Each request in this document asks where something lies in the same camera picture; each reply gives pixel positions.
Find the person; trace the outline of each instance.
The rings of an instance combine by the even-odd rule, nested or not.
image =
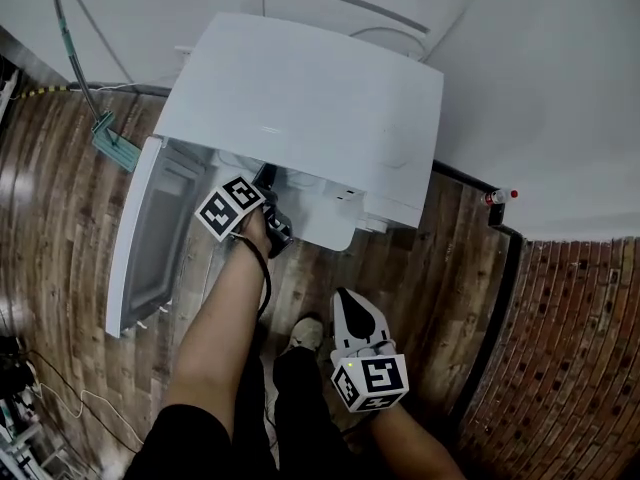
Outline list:
[[[263,258],[271,244],[260,209],[243,235]],[[274,364],[280,470],[263,419],[264,375],[253,341],[263,272],[242,241],[230,252],[178,350],[163,409],[126,480],[136,478],[360,478],[332,423],[315,353],[323,325],[300,320]],[[398,478],[463,480],[445,448],[400,406],[381,411],[371,433]]]

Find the black and white marker cube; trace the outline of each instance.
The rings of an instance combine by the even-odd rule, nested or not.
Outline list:
[[[256,187],[237,176],[222,187],[214,188],[196,210],[196,217],[222,242],[264,200]]]
[[[349,412],[388,409],[409,391],[402,354],[342,358],[331,381]]]

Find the sneaker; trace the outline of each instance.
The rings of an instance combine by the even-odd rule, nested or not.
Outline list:
[[[287,345],[284,352],[288,352],[296,347],[304,347],[313,352],[317,352],[320,345],[322,345],[323,334],[324,325],[322,324],[322,320],[320,320],[320,316],[315,313],[307,315],[301,320],[298,320],[298,323],[293,326],[289,345]]]

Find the white wall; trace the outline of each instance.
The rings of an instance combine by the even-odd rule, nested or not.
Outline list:
[[[195,46],[217,11],[256,12],[261,7],[256,8],[260,0],[83,1],[132,78],[167,87],[182,65],[174,46]],[[76,1],[63,4],[86,78],[126,81]],[[0,25],[62,76],[75,80],[52,0],[0,0]]]
[[[517,188],[506,225],[640,236],[640,0],[474,0],[429,64],[436,158]]]

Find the brick wall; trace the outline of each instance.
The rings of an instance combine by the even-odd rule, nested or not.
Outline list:
[[[462,423],[495,478],[612,479],[640,442],[640,239],[529,242]]]

